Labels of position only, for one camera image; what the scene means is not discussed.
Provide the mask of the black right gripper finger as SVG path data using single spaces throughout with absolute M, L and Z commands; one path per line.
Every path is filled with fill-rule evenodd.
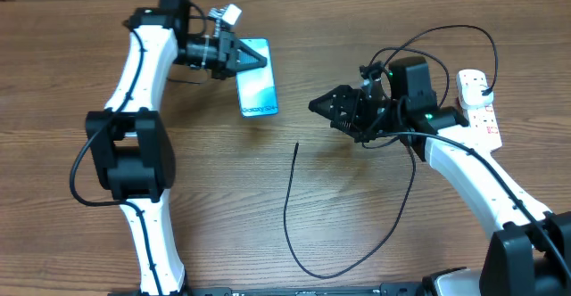
M 334 118 L 330 122 L 330 127 L 335 128 L 352 138 L 359 138 L 361 135 L 361 130 L 355 127 L 350 119 L 344 117 Z
M 334 122 L 352 121 L 357 114 L 362 90 L 340 85 L 309 102 L 309 110 Z

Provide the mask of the smartphone with light screen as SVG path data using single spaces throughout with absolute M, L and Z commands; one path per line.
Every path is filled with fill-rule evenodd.
M 265 38 L 242 38 L 241 41 L 264 56 L 267 65 L 236 75 L 240 112 L 244 118 L 275 115 L 278 113 L 278 101 L 269 41 Z

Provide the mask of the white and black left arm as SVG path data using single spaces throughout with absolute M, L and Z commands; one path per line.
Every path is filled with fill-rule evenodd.
M 78 156 L 92 155 L 107 202 L 123 212 L 140 268 L 137 295 L 188 295 L 170 219 L 175 153 L 160 108 L 174 65 L 206 70 L 218 80 L 269 66 L 233 31 L 241 16 L 234 4 L 191 11 L 191 0 L 159 0 L 124 21 L 128 58 L 103 110 L 86 116 L 87 141 Z

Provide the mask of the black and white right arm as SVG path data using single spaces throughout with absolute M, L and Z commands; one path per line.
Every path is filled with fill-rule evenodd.
M 418 295 L 568 295 L 570 215 L 555 214 L 519 186 L 454 107 L 442 107 L 422 57 L 360 67 L 360 88 L 340 85 L 309 103 L 331 127 L 367 143 L 401 141 L 438 171 L 489 239 L 480 270 L 427 275 Z

